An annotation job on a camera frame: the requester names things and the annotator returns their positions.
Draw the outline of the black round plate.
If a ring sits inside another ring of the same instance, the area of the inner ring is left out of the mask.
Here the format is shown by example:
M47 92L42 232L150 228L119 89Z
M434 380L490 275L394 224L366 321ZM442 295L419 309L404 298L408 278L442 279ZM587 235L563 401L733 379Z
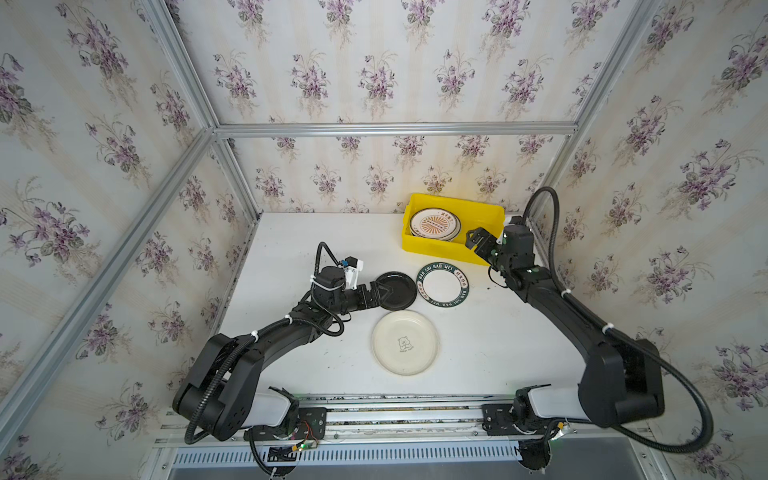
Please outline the black round plate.
M416 300L418 290L415 281L403 272L390 271L380 275L373 283L381 283L390 286L397 296L397 310L408 309Z

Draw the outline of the white plate orange sunburst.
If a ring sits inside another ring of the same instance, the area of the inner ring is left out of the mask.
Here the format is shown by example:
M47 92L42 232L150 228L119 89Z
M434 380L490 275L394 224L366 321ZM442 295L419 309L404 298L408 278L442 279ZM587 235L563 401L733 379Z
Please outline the white plate orange sunburst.
M461 230L461 221L453 213L440 208L422 209L409 220L410 233L414 236L438 240L451 241Z

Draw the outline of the cream plate bear drawing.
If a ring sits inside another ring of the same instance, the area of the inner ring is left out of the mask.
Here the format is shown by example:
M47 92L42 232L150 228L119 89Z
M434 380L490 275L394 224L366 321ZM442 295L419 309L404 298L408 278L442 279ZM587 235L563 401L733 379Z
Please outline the cream plate bear drawing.
M382 317L371 335L377 363L392 374L414 376L428 370L440 349L434 324L418 312L404 310Z

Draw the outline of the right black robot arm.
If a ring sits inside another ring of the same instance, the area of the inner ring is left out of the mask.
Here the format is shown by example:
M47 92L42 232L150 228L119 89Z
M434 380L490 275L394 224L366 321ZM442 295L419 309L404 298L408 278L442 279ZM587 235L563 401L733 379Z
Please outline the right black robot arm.
M690 454L706 447L714 435L714 419L694 384L663 359L652 342L632 339L602 320L573 295L551 266L536 264L534 234L528 225L532 207L528 203L499 235L483 227L469 231L465 245L579 351L585 368L576 395L588 422L663 453ZM687 391L701 418L693 439L682 444L659 443L627 427L664 414L664 372Z

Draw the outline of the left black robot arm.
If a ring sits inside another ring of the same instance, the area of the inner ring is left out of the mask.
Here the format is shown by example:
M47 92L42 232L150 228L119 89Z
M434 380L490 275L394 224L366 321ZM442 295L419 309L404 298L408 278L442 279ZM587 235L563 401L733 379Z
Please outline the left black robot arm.
M318 244L310 287L283 318L250 333L212 336L181 382L172 409L188 420L184 442L205 437L231 438L245 423L262 371L276 360L320 336L339 337L352 313L374 308L407 309L416 287L407 276L390 272L357 286L362 262L339 260Z

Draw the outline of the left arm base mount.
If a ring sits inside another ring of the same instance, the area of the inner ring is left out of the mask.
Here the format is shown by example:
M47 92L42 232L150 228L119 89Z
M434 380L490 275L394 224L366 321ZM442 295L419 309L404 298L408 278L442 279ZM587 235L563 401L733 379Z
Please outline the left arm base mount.
M325 437L328 410L323 407L291 407L278 426L253 426L244 433L250 453L269 479L284 479L296 468L299 454L313 450ZM288 441L289 446L268 447L262 453L258 442Z

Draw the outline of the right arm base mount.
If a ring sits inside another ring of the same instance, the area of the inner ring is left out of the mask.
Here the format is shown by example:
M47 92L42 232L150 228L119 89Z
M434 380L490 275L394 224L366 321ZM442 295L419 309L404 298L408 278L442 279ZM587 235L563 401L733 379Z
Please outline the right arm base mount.
M530 392L544 387L549 384L519 389L510 403L481 406L482 428L488 436L521 434L526 437L518 441L518 463L529 472L544 472L552 458L550 442L565 424L563 418L545 419L534 412Z

